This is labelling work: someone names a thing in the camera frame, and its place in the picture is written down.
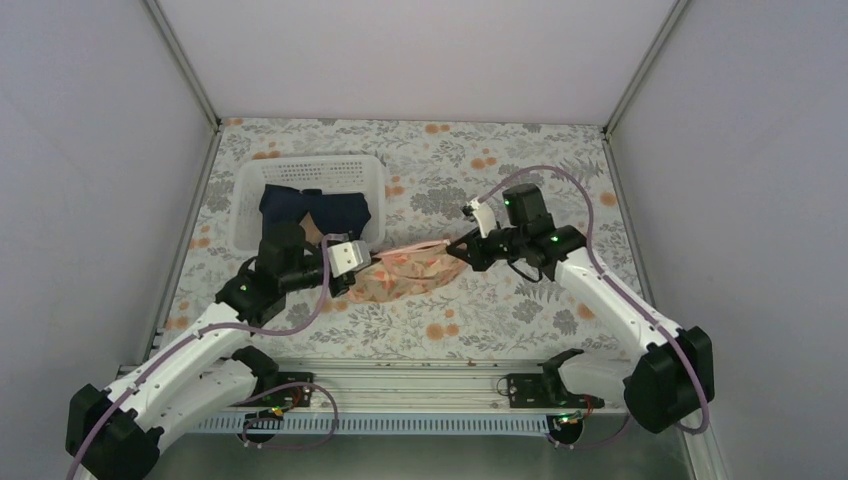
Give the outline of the pink floral mesh laundry bag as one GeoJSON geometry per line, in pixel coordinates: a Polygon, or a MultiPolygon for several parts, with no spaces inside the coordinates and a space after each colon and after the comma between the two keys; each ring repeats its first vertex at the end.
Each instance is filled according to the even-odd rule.
{"type": "Polygon", "coordinates": [[[468,267],[447,252],[448,245],[448,240],[427,241],[376,253],[372,263],[355,274],[347,299],[387,303],[448,285],[468,267]]]}

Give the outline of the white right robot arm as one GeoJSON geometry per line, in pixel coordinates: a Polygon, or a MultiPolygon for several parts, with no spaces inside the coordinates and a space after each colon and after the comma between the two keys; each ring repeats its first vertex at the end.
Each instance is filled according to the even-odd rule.
{"type": "Polygon", "coordinates": [[[612,331],[626,354],[603,360],[572,348],[542,365],[541,391],[555,407],[578,396],[622,405],[644,429],[660,433],[695,411],[709,422],[715,397],[712,341],[699,327],[682,328],[639,298],[607,269],[589,239],[571,225],[556,226],[539,188],[521,184],[503,194],[509,224],[474,198],[462,209],[476,226],[448,253],[484,272],[499,261],[524,261],[585,304],[612,331]]]}

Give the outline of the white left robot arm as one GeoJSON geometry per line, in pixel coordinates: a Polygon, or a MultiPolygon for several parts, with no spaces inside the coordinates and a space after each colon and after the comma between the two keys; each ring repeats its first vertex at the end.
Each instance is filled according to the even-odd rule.
{"type": "Polygon", "coordinates": [[[108,386],[85,385],[73,395],[68,477],[142,479],[178,438],[227,407],[260,405],[257,420],[265,421],[307,402],[316,384],[281,374],[253,340],[271,335],[268,323],[289,294],[343,294],[370,261],[368,245],[349,234],[311,244],[296,223],[274,226],[174,341],[108,386]]]}

